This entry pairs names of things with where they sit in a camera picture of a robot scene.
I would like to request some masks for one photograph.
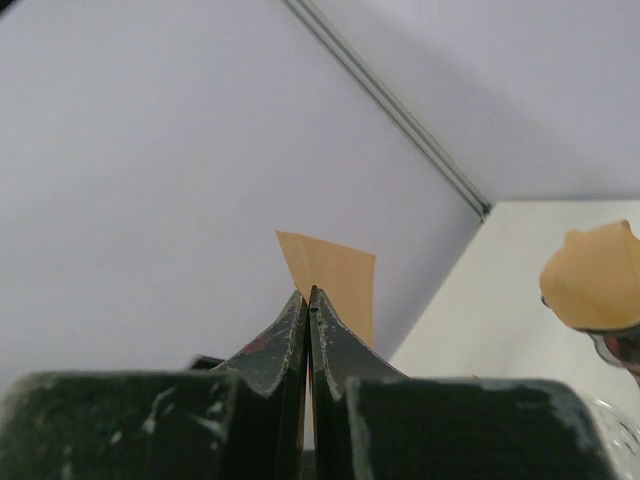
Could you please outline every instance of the cardboard piece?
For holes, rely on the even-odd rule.
[[[549,307],[579,330],[620,330],[640,323],[640,240],[626,220],[571,231],[540,275]]]
[[[373,346],[373,280],[376,256],[299,233],[276,232],[296,288],[309,301],[322,288],[342,322]]]

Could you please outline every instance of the black object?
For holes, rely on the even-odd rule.
[[[316,456],[302,452],[309,358]],[[48,373],[0,404],[0,479],[607,479],[566,386],[418,380],[314,287],[226,361],[185,372]]]

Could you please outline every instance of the tan object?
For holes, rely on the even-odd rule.
[[[373,346],[373,278],[376,256],[299,233],[276,232],[296,288],[309,301],[323,289],[342,322]]]
[[[626,220],[571,231],[540,275],[545,302],[578,330],[621,330],[640,323],[640,240]]]

